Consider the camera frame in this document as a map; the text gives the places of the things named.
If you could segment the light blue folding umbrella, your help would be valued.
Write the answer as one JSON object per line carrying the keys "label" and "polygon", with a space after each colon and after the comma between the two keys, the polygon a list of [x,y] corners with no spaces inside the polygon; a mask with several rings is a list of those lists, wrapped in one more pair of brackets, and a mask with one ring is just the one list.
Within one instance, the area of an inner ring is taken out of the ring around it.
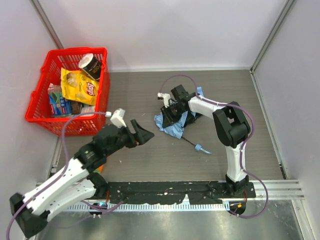
{"label": "light blue folding umbrella", "polygon": [[[194,97],[195,96],[195,93],[192,93],[192,94],[188,93],[182,85],[179,85],[179,86],[173,88],[171,90],[171,94],[170,94],[169,105],[180,102],[184,97]],[[165,134],[167,134],[171,137],[177,138],[179,140],[182,139],[182,140],[188,142],[189,144],[191,144],[194,147],[194,149],[197,152],[203,152],[205,154],[211,155],[212,152],[204,149],[201,144],[195,144],[183,136],[185,128],[187,126],[195,123],[195,121],[197,119],[199,119],[201,116],[202,115],[200,113],[186,110],[182,114],[182,117],[180,118],[180,120],[177,123],[174,123],[173,125],[168,126],[168,127],[162,127],[162,125],[163,125],[162,112],[158,115],[155,115],[153,119],[154,119],[155,125],[158,127],[158,129],[161,132],[164,132]]]}

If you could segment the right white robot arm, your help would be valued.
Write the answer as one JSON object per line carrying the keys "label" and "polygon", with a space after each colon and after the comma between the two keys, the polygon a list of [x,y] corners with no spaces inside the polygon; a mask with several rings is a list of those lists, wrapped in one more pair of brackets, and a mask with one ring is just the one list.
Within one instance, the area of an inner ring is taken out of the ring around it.
{"label": "right white robot arm", "polygon": [[245,148],[251,127],[239,104],[216,102],[197,92],[188,93],[182,85],[173,88],[171,94],[159,92],[157,99],[163,101],[163,127],[173,126],[184,113],[188,125],[201,116],[213,120],[217,137],[226,150],[227,191],[234,196],[243,193],[249,183],[245,172]]}

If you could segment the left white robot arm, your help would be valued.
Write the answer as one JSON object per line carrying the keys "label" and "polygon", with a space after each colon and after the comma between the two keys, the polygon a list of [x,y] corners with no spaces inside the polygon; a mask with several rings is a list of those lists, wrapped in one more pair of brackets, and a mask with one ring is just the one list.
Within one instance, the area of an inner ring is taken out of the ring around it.
{"label": "left white robot arm", "polygon": [[135,148],[155,136],[136,120],[131,120],[131,124],[134,133],[124,122],[106,124],[60,171],[35,189],[10,197],[12,220],[26,238],[40,233],[58,213],[76,202],[101,198],[107,193],[107,182],[95,170],[122,148]]}

